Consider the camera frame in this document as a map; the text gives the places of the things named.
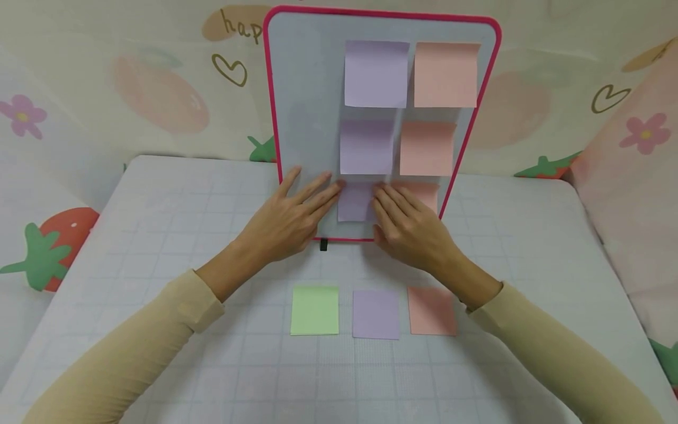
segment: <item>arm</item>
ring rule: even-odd
[[[222,314],[224,302],[263,266],[303,250],[336,203],[343,182],[316,194],[325,173],[297,195],[293,168],[240,235],[196,272],[171,281],[78,359],[29,410],[26,424],[117,423],[167,368],[194,332]]]
[[[437,215],[407,189],[376,188],[373,207],[379,222],[375,242],[450,289],[471,318],[504,342],[584,424],[662,423],[647,397],[615,365],[465,257]]]

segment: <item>sticky note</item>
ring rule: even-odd
[[[438,213],[438,184],[432,182],[418,181],[393,181],[394,187],[405,187],[414,194],[424,205],[430,207],[433,212]]]
[[[412,334],[457,335],[452,292],[438,287],[408,287]]]
[[[290,334],[339,334],[339,287],[295,286]]]
[[[392,290],[354,291],[353,337],[400,339],[398,293]]]
[[[341,174],[390,174],[393,169],[393,121],[342,121],[339,133]]]
[[[339,194],[338,221],[375,222],[374,209],[370,202],[373,182],[347,182]]]
[[[479,44],[417,43],[414,107],[476,107]]]
[[[353,107],[407,106],[409,43],[347,41],[344,103]]]
[[[400,175],[451,176],[456,128],[450,122],[403,122]]]

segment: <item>sleeve cuff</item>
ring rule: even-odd
[[[511,323],[527,299],[513,286],[502,282],[502,290],[482,307],[470,312],[468,316],[483,330],[497,335]]]
[[[224,305],[192,269],[170,281],[161,296],[175,305],[180,320],[197,333],[224,315]]]

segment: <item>wrist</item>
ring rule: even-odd
[[[491,301],[504,286],[461,252],[450,255],[432,275],[470,310]]]
[[[236,239],[196,270],[196,274],[224,302],[265,265],[255,249]]]

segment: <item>purple sticky note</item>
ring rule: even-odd
[[[339,195],[338,221],[375,222],[372,200],[373,182],[347,182]]]
[[[405,108],[409,50],[409,43],[396,41],[347,41],[346,106]]]
[[[389,290],[354,291],[353,336],[358,339],[400,339],[398,293]]]
[[[341,123],[339,168],[341,174],[390,174],[393,169],[393,121]]]

